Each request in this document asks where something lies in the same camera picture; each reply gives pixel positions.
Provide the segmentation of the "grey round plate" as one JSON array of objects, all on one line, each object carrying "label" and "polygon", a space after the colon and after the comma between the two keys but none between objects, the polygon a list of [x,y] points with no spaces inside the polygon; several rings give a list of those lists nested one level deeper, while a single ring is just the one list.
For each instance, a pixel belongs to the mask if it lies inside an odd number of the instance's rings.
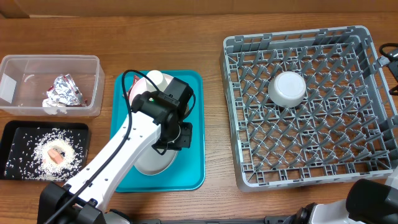
[{"label": "grey round plate", "polygon": [[178,151],[168,150],[160,155],[151,146],[147,147],[139,156],[134,167],[144,175],[157,175],[165,171],[174,162]]}]

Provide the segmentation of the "white paper cup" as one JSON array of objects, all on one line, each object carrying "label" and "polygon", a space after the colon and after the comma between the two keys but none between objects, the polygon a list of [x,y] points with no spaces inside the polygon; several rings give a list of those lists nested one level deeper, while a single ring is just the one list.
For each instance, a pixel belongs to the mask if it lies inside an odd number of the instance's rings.
[{"label": "white paper cup", "polygon": [[[155,86],[160,90],[164,91],[168,84],[171,82],[172,77],[170,75],[164,74],[161,71],[158,70],[151,70],[147,73],[146,75],[152,82],[155,84]],[[155,87],[149,80],[146,80],[146,88],[147,91],[153,92],[156,91]]]}]

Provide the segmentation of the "white small bowl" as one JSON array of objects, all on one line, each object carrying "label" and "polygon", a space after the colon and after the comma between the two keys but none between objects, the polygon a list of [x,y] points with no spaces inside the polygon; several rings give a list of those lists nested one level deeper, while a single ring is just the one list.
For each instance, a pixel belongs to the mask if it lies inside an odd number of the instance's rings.
[{"label": "white small bowl", "polygon": [[306,83],[295,72],[282,72],[271,80],[268,95],[278,106],[293,108],[301,104],[306,92]]}]

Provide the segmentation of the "silver foil wrapper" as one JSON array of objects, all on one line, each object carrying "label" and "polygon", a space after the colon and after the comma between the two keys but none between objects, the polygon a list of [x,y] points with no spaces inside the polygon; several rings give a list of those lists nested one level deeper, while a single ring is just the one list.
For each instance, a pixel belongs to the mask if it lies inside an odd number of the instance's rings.
[{"label": "silver foil wrapper", "polygon": [[47,98],[56,105],[86,106],[83,93],[70,74],[60,75],[54,80],[47,90]]}]

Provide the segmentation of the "orange food cube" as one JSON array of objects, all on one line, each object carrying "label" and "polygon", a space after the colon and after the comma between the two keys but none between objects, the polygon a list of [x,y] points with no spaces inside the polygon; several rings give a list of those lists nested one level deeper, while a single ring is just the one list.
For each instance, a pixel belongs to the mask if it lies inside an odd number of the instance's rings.
[{"label": "orange food cube", "polygon": [[51,158],[51,160],[54,161],[54,163],[61,164],[63,162],[62,155],[54,148],[49,149],[47,151],[47,154],[49,155],[49,158]]}]

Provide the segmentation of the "white napkin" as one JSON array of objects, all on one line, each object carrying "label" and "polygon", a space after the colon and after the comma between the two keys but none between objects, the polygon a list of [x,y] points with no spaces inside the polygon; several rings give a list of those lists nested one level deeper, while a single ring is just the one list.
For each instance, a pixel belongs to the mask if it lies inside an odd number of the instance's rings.
[{"label": "white napkin", "polygon": [[57,103],[50,98],[44,99],[42,107],[47,114],[67,114],[67,107],[63,103]]}]

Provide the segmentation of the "white rice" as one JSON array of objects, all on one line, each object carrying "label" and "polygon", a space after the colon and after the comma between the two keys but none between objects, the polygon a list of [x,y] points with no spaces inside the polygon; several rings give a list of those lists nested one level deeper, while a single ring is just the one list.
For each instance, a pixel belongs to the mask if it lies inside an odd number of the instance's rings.
[{"label": "white rice", "polygon": [[[9,180],[66,181],[76,175],[87,155],[88,131],[63,128],[17,128],[2,176]],[[63,162],[47,151],[54,148]]]}]

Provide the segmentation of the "red sauce packet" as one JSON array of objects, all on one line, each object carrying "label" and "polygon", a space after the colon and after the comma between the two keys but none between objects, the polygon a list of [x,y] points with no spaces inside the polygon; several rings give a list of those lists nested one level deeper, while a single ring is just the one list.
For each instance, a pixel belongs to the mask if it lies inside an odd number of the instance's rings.
[{"label": "red sauce packet", "polygon": [[129,90],[126,92],[128,97],[130,97],[130,94],[131,94],[131,91],[132,91],[134,85],[135,85],[140,79],[141,79],[141,78],[140,78],[139,76],[134,75],[132,85],[130,86]]}]

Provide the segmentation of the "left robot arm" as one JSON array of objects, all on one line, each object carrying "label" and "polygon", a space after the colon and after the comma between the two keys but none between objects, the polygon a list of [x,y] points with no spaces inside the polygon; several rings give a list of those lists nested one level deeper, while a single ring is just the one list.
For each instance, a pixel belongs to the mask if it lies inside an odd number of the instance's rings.
[{"label": "left robot arm", "polygon": [[145,91],[127,102],[127,117],[100,153],[64,186],[50,183],[40,195],[38,223],[130,223],[108,203],[148,149],[160,155],[189,148],[192,124],[184,120],[192,88],[173,78],[164,91]]}]

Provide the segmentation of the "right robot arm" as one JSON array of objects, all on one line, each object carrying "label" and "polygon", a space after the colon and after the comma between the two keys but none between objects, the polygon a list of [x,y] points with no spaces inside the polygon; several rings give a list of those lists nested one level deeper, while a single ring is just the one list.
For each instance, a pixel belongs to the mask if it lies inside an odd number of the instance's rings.
[{"label": "right robot arm", "polygon": [[397,224],[397,170],[380,184],[368,179],[354,183],[346,200],[309,204],[284,223]]}]

